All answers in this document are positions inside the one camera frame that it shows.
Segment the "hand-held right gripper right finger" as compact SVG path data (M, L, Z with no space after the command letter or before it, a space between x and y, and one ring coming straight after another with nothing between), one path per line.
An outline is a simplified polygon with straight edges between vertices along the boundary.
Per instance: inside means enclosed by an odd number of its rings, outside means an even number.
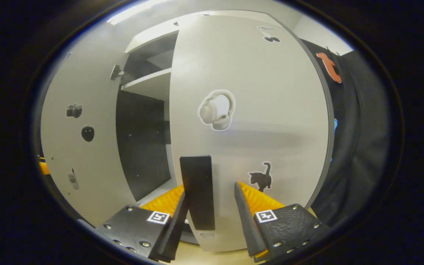
M301 205L285 206L245 183L234 184L234 199L248 254L256 263L296 260L330 233Z

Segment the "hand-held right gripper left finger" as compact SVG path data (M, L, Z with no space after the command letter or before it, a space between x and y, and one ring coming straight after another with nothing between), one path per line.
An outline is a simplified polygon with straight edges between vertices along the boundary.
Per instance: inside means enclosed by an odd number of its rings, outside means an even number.
M95 230L130 253L170 263L176 257L187 210L180 185L142 207L125 206Z

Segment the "metal door hinge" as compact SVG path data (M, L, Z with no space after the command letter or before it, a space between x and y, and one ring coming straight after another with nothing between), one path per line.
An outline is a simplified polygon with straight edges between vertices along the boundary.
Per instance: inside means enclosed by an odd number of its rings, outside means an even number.
M125 72L120 65L114 65L110 74L110 80L119 80L121 82Z

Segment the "white cabinet shelf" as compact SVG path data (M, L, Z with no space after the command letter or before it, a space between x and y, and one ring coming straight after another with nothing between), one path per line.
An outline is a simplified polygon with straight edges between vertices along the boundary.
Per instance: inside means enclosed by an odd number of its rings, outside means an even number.
M172 69L167 68L148 74L121 86L121 90L162 101L169 101L171 72Z

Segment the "white cabinet drawer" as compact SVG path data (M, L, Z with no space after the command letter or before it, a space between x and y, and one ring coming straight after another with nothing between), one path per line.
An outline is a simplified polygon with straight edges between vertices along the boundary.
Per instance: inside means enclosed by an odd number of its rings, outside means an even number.
M154 41L162 40L170 35L174 35L179 30L180 26L178 21L170 20L162 22L135 35L131 39L131 42L127 45L125 53L132 53Z

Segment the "black backdrop cloth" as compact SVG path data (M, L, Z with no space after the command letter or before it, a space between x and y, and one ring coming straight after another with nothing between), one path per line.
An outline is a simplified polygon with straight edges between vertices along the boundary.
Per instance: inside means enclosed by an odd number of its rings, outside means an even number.
M390 109L384 84L360 52L340 56L307 40L303 43L313 55L327 55L343 79L336 83L317 59L328 82L338 125L333 160L311 207L331 227L355 216L384 174L390 149Z

